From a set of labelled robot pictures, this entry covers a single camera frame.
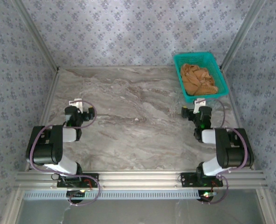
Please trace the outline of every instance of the gray marble surface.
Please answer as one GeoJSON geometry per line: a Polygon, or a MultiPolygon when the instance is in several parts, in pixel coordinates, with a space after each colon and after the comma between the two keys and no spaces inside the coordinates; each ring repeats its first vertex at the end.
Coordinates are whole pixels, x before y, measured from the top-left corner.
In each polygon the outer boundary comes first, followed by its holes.
{"type": "MultiPolygon", "coordinates": [[[[194,169],[215,156],[214,145],[193,137],[194,124],[180,115],[188,105],[174,67],[106,67],[60,70],[50,124],[65,121],[69,100],[82,98],[97,109],[96,122],[64,154],[84,170],[194,169]]],[[[237,127],[229,97],[223,97],[225,126],[237,127]]],[[[213,108],[212,126],[223,112],[213,108]]]]}

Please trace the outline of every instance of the cable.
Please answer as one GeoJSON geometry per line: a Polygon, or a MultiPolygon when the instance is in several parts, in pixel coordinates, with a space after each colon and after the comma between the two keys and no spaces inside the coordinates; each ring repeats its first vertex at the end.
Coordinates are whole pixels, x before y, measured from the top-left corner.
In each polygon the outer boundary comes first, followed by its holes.
{"type": "Polygon", "coordinates": [[[92,185],[91,185],[90,179],[86,179],[86,180],[84,180],[84,182],[88,182],[90,189],[92,190],[92,185]]]}
{"type": "Polygon", "coordinates": [[[212,185],[214,185],[215,187],[217,187],[217,194],[219,193],[219,186],[216,184],[215,181],[211,181],[212,182],[212,185]]]}
{"type": "Polygon", "coordinates": [[[225,123],[225,116],[226,116],[226,111],[225,111],[225,106],[224,104],[222,103],[222,101],[220,101],[219,99],[216,99],[216,98],[208,98],[208,99],[203,99],[201,101],[198,101],[197,104],[201,103],[201,102],[204,102],[204,101],[211,101],[211,100],[214,100],[214,101],[217,101],[219,102],[221,105],[222,105],[222,108],[223,108],[223,121],[222,121],[222,124],[220,127],[223,127],[224,123],[225,123]]]}
{"type": "Polygon", "coordinates": [[[180,177],[181,177],[181,174],[177,177],[178,182],[181,182],[181,180],[179,180],[180,177]]]}
{"type": "MultiPolygon", "coordinates": [[[[65,128],[85,128],[85,127],[88,127],[90,125],[92,125],[92,123],[96,120],[96,117],[97,117],[97,111],[94,107],[94,105],[92,105],[91,103],[85,101],[85,100],[77,100],[77,101],[74,101],[73,103],[75,102],[85,102],[89,105],[91,105],[94,110],[95,110],[95,117],[94,119],[92,120],[91,123],[89,123],[88,125],[85,125],[85,126],[82,126],[82,127],[65,127],[65,128]]],[[[85,205],[89,205],[89,204],[92,204],[94,203],[100,196],[101,194],[101,186],[100,186],[100,183],[98,182],[98,180],[92,176],[89,176],[89,175],[71,175],[71,174],[67,174],[67,173],[64,173],[64,172],[60,172],[60,171],[57,171],[57,170],[53,170],[53,171],[48,171],[48,170],[44,170],[44,169],[40,169],[38,167],[35,166],[34,164],[34,159],[33,159],[33,156],[34,156],[34,150],[35,150],[35,146],[39,140],[39,138],[41,137],[41,134],[49,127],[52,127],[53,125],[47,125],[45,127],[43,127],[39,133],[37,134],[33,144],[32,144],[32,147],[30,149],[30,155],[29,155],[29,162],[30,162],[30,165],[32,166],[32,168],[36,171],[39,171],[39,172],[44,172],[44,173],[53,173],[53,174],[58,174],[58,175],[64,175],[64,176],[71,176],[71,177],[86,177],[86,178],[89,178],[91,180],[93,180],[94,182],[97,183],[97,188],[98,188],[98,192],[97,192],[97,195],[94,199],[92,199],[91,201],[87,202],[87,203],[82,203],[82,204],[75,204],[75,203],[72,203],[71,199],[69,199],[69,203],[70,205],[74,205],[74,206],[85,206],[85,205]]]]}

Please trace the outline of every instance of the blue floral wallpaper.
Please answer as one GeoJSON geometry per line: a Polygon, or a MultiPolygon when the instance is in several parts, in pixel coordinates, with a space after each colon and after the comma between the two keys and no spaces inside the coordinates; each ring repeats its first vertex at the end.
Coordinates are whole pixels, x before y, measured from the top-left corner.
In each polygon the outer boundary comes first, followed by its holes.
{"type": "Polygon", "coordinates": [[[226,71],[276,203],[276,0],[268,0],[226,71]]]}
{"type": "Polygon", "coordinates": [[[59,66],[221,64],[253,0],[23,0],[59,66]]]}
{"type": "Polygon", "coordinates": [[[0,220],[54,72],[10,0],[0,0],[0,220]]]}

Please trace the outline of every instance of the crumpled towel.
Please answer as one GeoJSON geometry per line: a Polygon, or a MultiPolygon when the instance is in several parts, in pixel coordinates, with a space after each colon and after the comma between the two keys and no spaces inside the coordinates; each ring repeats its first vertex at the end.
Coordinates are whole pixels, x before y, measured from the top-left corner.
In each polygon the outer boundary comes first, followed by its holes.
{"type": "Polygon", "coordinates": [[[180,68],[180,75],[189,95],[211,95],[218,92],[218,87],[214,85],[214,79],[209,75],[206,68],[183,64],[180,68]]]}

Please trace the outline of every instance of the purple cable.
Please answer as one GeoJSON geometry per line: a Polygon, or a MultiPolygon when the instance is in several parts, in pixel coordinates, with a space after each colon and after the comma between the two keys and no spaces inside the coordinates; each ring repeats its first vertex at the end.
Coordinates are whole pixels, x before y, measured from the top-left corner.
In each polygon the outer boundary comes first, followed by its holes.
{"type": "Polygon", "coordinates": [[[242,142],[242,144],[243,144],[244,150],[245,150],[245,152],[244,152],[244,153],[245,153],[245,155],[244,155],[244,160],[243,160],[243,162],[241,163],[241,165],[240,165],[239,167],[237,167],[237,168],[232,168],[232,169],[224,170],[224,171],[221,171],[221,172],[217,173],[216,177],[217,177],[217,178],[224,179],[225,182],[226,182],[226,191],[225,191],[225,194],[224,194],[218,201],[216,201],[216,202],[205,202],[205,204],[217,204],[217,203],[223,201],[223,200],[225,199],[225,197],[228,195],[229,184],[228,184],[227,178],[224,177],[224,176],[221,175],[221,174],[230,173],[232,170],[240,170],[240,169],[242,169],[242,168],[246,165],[246,163],[247,163],[247,159],[248,159],[248,149],[247,149],[247,144],[246,144],[245,139],[244,139],[244,138],[242,137],[242,135],[241,135],[237,130],[235,130],[234,128],[226,127],[226,129],[232,130],[234,133],[237,134],[237,136],[239,136],[239,138],[240,138],[240,140],[241,140],[241,142],[242,142]]]}
{"type": "MultiPolygon", "coordinates": [[[[95,109],[95,107],[94,107],[91,103],[89,103],[89,102],[87,102],[87,101],[84,101],[84,100],[77,100],[77,101],[73,101],[73,102],[85,102],[85,103],[91,105],[91,106],[95,109]]],[[[85,128],[85,127],[88,127],[88,126],[90,126],[90,125],[96,120],[96,117],[97,117],[97,111],[96,111],[96,109],[95,109],[95,117],[94,117],[94,119],[92,120],[91,123],[89,123],[88,125],[82,126],[82,127],[67,127],[67,128],[85,128]]],[[[64,172],[60,172],[60,171],[56,171],[56,170],[54,170],[54,171],[48,171],[48,170],[43,170],[43,169],[37,168],[37,167],[35,166],[35,164],[34,164],[34,159],[33,159],[34,150],[35,150],[35,145],[37,144],[37,141],[39,140],[41,134],[42,134],[47,128],[52,127],[52,126],[53,126],[53,125],[47,125],[47,126],[43,127],[43,128],[40,130],[40,132],[37,134],[37,136],[36,136],[36,138],[35,138],[35,140],[34,140],[34,143],[33,143],[32,147],[31,147],[31,150],[30,150],[30,155],[29,155],[30,165],[32,166],[33,169],[35,169],[36,171],[39,171],[39,172],[53,173],[53,174],[64,175],[64,176],[72,176],[72,177],[86,177],[86,178],[89,178],[89,179],[93,180],[94,182],[97,183],[97,188],[98,188],[97,195],[96,195],[96,197],[95,197],[93,200],[91,200],[91,201],[89,201],[89,202],[87,202],[87,203],[75,204],[75,203],[72,203],[71,198],[69,198],[69,203],[70,203],[70,205],[74,205],[74,206],[84,206],[84,205],[89,205],[89,204],[94,203],[94,202],[99,198],[99,196],[100,196],[100,194],[101,194],[101,186],[100,186],[100,183],[97,181],[96,178],[94,178],[94,177],[92,177],[92,176],[89,176],[89,175],[71,175],[71,174],[66,174],[66,173],[64,173],[64,172]]]]}
{"type": "Polygon", "coordinates": [[[222,124],[220,127],[223,127],[224,123],[225,123],[225,116],[226,116],[226,112],[225,112],[225,106],[224,104],[222,103],[222,101],[220,101],[219,99],[216,99],[216,98],[208,98],[208,99],[203,99],[201,101],[198,101],[197,104],[201,103],[201,102],[204,102],[204,101],[211,101],[211,100],[214,100],[214,101],[218,101],[222,107],[223,107],[223,121],[222,121],[222,124]]]}

